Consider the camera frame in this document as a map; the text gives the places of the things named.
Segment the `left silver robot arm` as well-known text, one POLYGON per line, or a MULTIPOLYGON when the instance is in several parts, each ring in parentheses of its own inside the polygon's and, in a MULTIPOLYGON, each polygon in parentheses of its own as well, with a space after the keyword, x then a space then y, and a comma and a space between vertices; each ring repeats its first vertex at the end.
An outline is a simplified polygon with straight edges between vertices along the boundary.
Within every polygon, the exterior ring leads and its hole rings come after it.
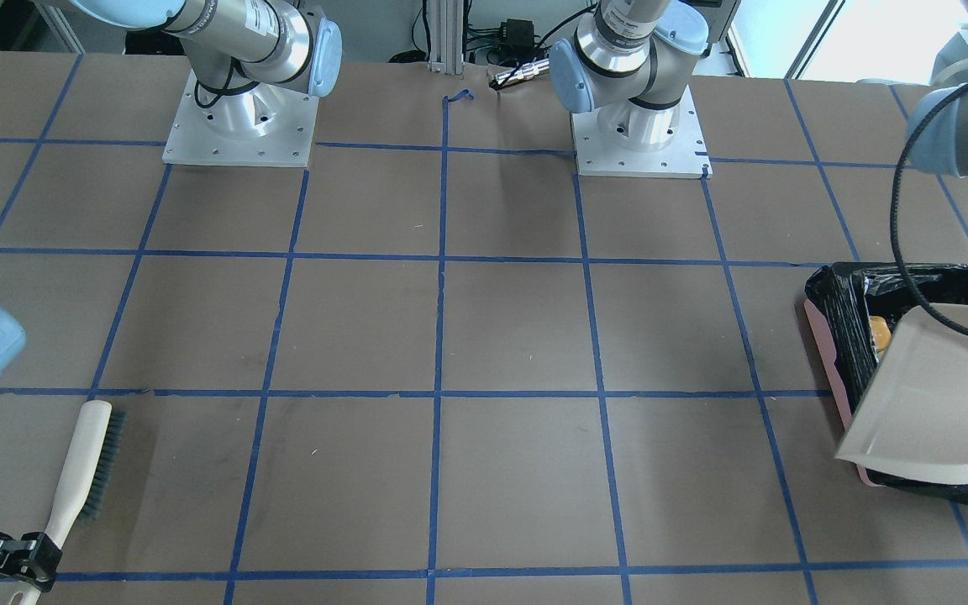
MULTIPOLYGON (((968 1, 964 9, 968 15, 968 1)), ((703 16, 683 3, 602 1, 577 15, 576 31, 550 47, 550 80, 570 113, 606 106, 664 112, 675 107, 709 45, 703 16)), ((968 82, 925 95, 907 122, 892 173, 890 241, 904 286, 930 318, 968 337, 968 326, 931 307, 902 257, 899 241, 903 172, 968 176, 968 82)))

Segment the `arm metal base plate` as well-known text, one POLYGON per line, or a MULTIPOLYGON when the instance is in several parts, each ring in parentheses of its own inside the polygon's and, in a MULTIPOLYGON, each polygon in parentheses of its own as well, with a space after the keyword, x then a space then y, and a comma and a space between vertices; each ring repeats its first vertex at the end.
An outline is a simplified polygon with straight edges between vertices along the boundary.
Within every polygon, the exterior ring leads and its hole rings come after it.
POLYGON ((162 160, 196 167, 307 168, 319 98, 259 84, 241 95, 213 98, 188 79, 166 136, 162 160))
POLYGON ((665 110, 623 101, 573 114, 570 120, 580 176, 695 180, 713 176, 689 87, 676 106, 665 110))

